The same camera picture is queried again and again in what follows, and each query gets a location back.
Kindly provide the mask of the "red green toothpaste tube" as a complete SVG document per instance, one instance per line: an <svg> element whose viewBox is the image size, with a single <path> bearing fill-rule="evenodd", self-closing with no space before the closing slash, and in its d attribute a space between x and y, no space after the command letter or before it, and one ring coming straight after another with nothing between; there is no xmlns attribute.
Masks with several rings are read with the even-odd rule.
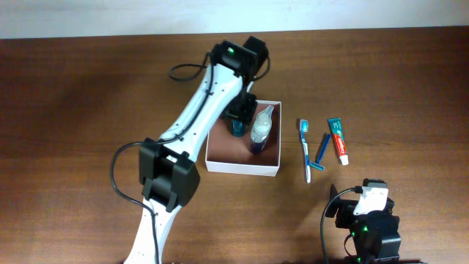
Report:
<svg viewBox="0 0 469 264"><path fill-rule="evenodd" d="M330 132L336 146L336 152L338 154L340 163L343 166L349 164L349 156L344 142L344 132L341 125L341 120L338 117L328 119Z"/></svg>

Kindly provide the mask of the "purple soap pump bottle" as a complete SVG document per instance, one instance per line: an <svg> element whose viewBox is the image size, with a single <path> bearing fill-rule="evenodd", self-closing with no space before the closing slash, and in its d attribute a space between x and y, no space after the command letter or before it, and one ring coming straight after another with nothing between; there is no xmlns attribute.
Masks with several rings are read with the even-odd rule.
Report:
<svg viewBox="0 0 469 264"><path fill-rule="evenodd" d="M251 152L253 154L261 153L267 144L270 129L272 128L273 110L274 106L269 105L256 116L250 135Z"/></svg>

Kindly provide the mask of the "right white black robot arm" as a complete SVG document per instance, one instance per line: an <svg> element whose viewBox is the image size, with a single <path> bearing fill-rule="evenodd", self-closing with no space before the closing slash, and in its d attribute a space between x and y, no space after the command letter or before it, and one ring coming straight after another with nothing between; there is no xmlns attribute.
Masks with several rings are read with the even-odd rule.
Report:
<svg viewBox="0 0 469 264"><path fill-rule="evenodd" d="M346 239L353 239L356 254L347 255L351 263L398 263L401 237L399 217L393 214L394 201L388 197L387 183L363 180L360 186L338 192L330 187L330 199L322 212L320 238L324 261L328 262L325 246L325 218L335 218L338 228L349 230Z"/></svg>

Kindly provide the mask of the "teal mouthwash bottle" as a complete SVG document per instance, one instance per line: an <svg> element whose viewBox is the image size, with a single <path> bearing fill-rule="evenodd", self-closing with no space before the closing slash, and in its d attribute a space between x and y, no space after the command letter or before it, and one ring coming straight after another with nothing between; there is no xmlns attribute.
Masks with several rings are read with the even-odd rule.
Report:
<svg viewBox="0 0 469 264"><path fill-rule="evenodd" d="M245 134L245 124L239 120L232 120L232 135L242 137Z"/></svg>

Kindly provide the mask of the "blue white toothbrush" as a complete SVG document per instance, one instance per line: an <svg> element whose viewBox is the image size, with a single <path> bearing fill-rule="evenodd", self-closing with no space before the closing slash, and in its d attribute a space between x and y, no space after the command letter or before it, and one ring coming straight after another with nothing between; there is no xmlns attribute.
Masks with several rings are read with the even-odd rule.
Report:
<svg viewBox="0 0 469 264"><path fill-rule="evenodd" d="M306 182L311 182L311 169L309 166L309 150L308 144L306 142L305 133L308 132L309 124L305 119L300 119L299 121L299 131L300 131L300 140L303 148L303 157L304 157L304 168L305 168L305 178Z"/></svg>

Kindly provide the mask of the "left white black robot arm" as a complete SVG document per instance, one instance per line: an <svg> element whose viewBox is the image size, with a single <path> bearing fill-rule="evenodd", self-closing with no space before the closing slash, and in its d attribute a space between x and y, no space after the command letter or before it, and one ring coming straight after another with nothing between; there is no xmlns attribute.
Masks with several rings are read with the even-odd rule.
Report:
<svg viewBox="0 0 469 264"><path fill-rule="evenodd" d="M135 143L143 198L130 202L143 211L126 263L161 263L175 216L199 186L196 161L204 140L219 118L252 122L257 101L250 89L269 63L266 43L254 36L243 45L215 45L198 66L204 77L177 120L159 139Z"/></svg>

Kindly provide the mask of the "blue disposable razor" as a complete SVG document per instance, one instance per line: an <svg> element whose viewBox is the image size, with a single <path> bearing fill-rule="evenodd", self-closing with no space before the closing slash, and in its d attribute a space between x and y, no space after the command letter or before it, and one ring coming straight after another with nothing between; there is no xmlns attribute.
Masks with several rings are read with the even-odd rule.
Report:
<svg viewBox="0 0 469 264"><path fill-rule="evenodd" d="M331 135L329 133L324 135L324 139L322 140L322 144L320 145L319 152L317 153L317 156L316 156L316 160L309 162L309 166L312 167L313 169L317 169L319 171L325 170L325 167L321 164L321 161L328 148L330 139L331 139Z"/></svg>

